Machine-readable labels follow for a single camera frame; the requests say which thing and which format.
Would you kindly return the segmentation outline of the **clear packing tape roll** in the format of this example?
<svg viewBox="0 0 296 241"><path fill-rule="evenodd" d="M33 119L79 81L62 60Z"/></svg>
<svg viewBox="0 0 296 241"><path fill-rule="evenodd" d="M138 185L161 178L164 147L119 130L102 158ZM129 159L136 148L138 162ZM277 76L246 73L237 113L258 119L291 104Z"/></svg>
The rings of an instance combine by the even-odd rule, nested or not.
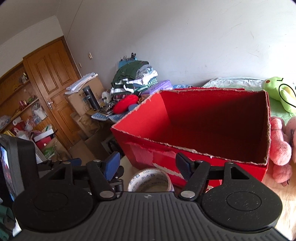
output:
<svg viewBox="0 0 296 241"><path fill-rule="evenodd" d="M173 192L174 187L166 172L147 168L137 172L130 180L128 192Z"/></svg>

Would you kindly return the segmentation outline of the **wooden shelf with clutter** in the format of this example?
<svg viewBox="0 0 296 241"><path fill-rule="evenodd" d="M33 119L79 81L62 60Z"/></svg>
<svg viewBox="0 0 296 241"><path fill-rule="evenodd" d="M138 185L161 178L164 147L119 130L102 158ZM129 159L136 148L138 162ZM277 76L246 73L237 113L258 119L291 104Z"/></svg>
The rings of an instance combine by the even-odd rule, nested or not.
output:
<svg viewBox="0 0 296 241"><path fill-rule="evenodd" d="M13 132L15 129L13 120L18 117L24 123L29 121L35 131L42 131L48 125L56 131L49 117L39 123L34 121L33 107L36 104L41 104L41 101L21 62L1 77L1 132Z"/></svg>

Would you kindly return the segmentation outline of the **large red cardboard box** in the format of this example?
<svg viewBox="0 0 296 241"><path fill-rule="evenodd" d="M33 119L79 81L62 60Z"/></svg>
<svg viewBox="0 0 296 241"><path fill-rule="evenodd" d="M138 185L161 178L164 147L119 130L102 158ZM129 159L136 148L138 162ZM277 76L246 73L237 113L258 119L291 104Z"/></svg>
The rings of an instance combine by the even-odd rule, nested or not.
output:
<svg viewBox="0 0 296 241"><path fill-rule="evenodd" d="M185 185L176 167L177 153L212 166L234 162L262 181L269 161L269 97L263 90L162 90L111 131L135 168L162 169L177 187Z"/></svg>

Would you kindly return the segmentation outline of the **blue checkered towel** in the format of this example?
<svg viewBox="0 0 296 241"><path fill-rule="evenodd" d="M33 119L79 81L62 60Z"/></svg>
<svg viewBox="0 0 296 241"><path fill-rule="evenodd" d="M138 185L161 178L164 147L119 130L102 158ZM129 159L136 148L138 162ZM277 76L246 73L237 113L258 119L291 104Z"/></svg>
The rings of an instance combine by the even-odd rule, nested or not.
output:
<svg viewBox="0 0 296 241"><path fill-rule="evenodd" d="M112 121L113 123L116 123L119 120L121 120L126 114L127 114L127 112L122 113L122 114L113 114L112 113L112 114L110 114L108 116L105 116L102 113L97 112L97 113L93 114L91 116L91 118L94 119L94 120L97 120L97 121Z"/></svg>

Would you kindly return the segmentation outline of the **blue oval case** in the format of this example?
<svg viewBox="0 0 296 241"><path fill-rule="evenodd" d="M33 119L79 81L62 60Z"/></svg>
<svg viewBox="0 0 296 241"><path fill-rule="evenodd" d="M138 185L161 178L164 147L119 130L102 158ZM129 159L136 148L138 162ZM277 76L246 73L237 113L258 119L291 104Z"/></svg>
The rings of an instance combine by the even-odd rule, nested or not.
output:
<svg viewBox="0 0 296 241"><path fill-rule="evenodd" d="M138 104L132 104L128 107L128 111L132 111L133 109L135 109L138 106Z"/></svg>

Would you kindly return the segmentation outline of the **black thermos bottle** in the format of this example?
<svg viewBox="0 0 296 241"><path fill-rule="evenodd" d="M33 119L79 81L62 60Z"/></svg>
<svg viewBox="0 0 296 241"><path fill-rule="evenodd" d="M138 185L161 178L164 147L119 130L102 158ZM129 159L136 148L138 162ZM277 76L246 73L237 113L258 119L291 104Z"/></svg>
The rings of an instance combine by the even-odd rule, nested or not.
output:
<svg viewBox="0 0 296 241"><path fill-rule="evenodd" d="M83 88L83 92L87 97L93 110L99 110L100 106L89 85Z"/></svg>

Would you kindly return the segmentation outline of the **white skull figurine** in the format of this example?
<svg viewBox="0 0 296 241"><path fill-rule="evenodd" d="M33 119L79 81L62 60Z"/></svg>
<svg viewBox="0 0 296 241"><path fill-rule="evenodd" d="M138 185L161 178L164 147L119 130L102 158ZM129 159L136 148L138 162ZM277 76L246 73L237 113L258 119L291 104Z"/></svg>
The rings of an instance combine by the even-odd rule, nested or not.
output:
<svg viewBox="0 0 296 241"><path fill-rule="evenodd" d="M108 91L102 92L101 99L105 104L109 104L112 101L112 96Z"/></svg>

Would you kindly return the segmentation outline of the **brown cardboard box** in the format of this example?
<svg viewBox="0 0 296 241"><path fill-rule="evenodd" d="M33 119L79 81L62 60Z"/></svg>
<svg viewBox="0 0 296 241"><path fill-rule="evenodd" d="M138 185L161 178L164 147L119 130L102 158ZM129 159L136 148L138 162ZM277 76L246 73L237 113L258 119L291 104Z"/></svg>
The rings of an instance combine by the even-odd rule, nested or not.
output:
<svg viewBox="0 0 296 241"><path fill-rule="evenodd" d="M85 92L83 91L83 89L87 86L90 87L90 90L94 94L96 100L99 101L101 99L102 93L105 91L105 88L97 76L86 82L78 92L75 92L71 95L65 95L67 102L72 105L74 111L79 116L83 116L86 114L86 112L92 109L92 106Z"/></svg>

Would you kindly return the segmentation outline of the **pink plush toy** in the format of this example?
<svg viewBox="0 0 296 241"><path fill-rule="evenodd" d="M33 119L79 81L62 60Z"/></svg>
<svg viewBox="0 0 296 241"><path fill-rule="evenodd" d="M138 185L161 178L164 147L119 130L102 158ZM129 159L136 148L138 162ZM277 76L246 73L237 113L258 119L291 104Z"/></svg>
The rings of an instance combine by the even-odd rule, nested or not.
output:
<svg viewBox="0 0 296 241"><path fill-rule="evenodd" d="M271 118L270 160L273 162L273 178L276 183L287 186L292 177L295 162L295 117L287 123L282 118Z"/></svg>

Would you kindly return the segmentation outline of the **purple tissue pack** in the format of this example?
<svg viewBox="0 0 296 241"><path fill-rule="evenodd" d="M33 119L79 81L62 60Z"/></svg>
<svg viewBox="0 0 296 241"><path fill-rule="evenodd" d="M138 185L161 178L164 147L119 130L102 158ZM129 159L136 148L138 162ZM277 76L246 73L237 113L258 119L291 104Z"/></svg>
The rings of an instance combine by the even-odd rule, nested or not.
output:
<svg viewBox="0 0 296 241"><path fill-rule="evenodd" d="M150 96L160 90L173 90L173 86L171 84L171 81L170 80L161 81L161 82L151 86L150 88L148 88L144 92L142 92L141 96L147 97L147 96Z"/></svg>

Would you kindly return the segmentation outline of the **pile of folded clothes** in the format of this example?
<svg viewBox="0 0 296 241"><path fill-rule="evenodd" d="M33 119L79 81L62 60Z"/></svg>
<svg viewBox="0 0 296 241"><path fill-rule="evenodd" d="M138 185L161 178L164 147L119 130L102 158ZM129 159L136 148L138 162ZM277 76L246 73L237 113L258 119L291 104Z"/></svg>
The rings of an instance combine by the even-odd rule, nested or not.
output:
<svg viewBox="0 0 296 241"><path fill-rule="evenodd" d="M128 95L139 96L158 83L158 72L148 61L137 60L137 54L124 56L118 63L118 70L111 82L110 94L119 101Z"/></svg>

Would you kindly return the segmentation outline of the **green bed sheet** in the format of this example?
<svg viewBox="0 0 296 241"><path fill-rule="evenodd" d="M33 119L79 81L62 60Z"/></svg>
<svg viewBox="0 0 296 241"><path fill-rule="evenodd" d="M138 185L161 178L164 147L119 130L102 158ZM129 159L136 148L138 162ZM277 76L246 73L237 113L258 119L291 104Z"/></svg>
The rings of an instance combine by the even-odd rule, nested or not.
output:
<svg viewBox="0 0 296 241"><path fill-rule="evenodd" d="M203 87L218 87L218 88L244 88L249 91L262 90L264 79L252 77L218 77L209 80ZM295 116L294 113L288 113L282 106L280 101L269 98L271 116L277 116L287 122Z"/></svg>

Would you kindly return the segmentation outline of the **green frog plush toy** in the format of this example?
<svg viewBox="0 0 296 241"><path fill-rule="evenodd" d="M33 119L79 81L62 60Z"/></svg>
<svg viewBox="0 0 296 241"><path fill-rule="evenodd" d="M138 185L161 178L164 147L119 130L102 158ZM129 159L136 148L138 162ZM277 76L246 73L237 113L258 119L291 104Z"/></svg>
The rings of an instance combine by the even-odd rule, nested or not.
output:
<svg viewBox="0 0 296 241"><path fill-rule="evenodd" d="M283 108L295 114L295 83L282 77L272 77L263 81L262 89L269 97L280 101Z"/></svg>

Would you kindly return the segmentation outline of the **wooden door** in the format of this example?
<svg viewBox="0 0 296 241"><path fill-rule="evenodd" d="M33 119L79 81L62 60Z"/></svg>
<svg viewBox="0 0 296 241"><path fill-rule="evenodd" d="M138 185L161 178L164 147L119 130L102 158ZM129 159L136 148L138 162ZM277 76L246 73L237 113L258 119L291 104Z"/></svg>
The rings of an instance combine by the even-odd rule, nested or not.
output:
<svg viewBox="0 0 296 241"><path fill-rule="evenodd" d="M23 58L30 82L66 149L80 141L79 126L71 118L74 109L65 96L66 88L81 75L65 38L59 37Z"/></svg>

